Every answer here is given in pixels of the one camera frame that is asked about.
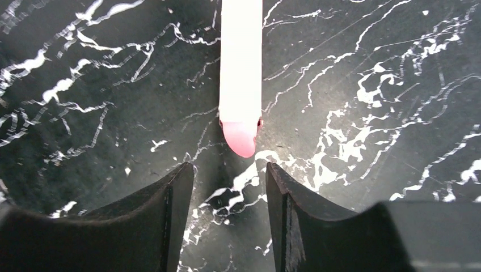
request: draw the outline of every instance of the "white stick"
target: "white stick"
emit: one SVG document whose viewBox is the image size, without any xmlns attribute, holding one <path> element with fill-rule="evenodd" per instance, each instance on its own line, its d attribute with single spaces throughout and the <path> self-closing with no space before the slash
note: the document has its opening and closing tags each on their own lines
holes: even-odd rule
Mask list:
<svg viewBox="0 0 481 272">
<path fill-rule="evenodd" d="M 223 0 L 219 118 L 227 144 L 255 152 L 261 118 L 262 0 Z"/>
</svg>

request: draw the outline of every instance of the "marble countertop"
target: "marble countertop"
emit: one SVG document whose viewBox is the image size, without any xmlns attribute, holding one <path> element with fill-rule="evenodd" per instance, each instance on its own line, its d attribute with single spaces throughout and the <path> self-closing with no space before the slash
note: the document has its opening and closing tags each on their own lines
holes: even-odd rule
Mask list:
<svg viewBox="0 0 481 272">
<path fill-rule="evenodd" d="M 179 271 L 274 270 L 268 161 L 356 211 L 481 202 L 480 0 L 265 0 L 251 159 L 218 125 L 220 1 L 122 1 L 0 4 L 0 201 L 81 214 L 190 161 Z"/>
</svg>

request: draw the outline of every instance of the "black object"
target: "black object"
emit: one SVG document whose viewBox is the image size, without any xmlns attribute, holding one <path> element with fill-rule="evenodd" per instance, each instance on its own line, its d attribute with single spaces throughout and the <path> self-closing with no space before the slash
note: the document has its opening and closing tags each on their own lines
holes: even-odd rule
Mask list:
<svg viewBox="0 0 481 272">
<path fill-rule="evenodd" d="M 356 214 L 266 173 L 276 272 L 481 271 L 481 204 L 381 202 Z"/>
<path fill-rule="evenodd" d="M 193 166 L 84 216 L 0 204 L 0 271 L 177 271 Z"/>
</svg>

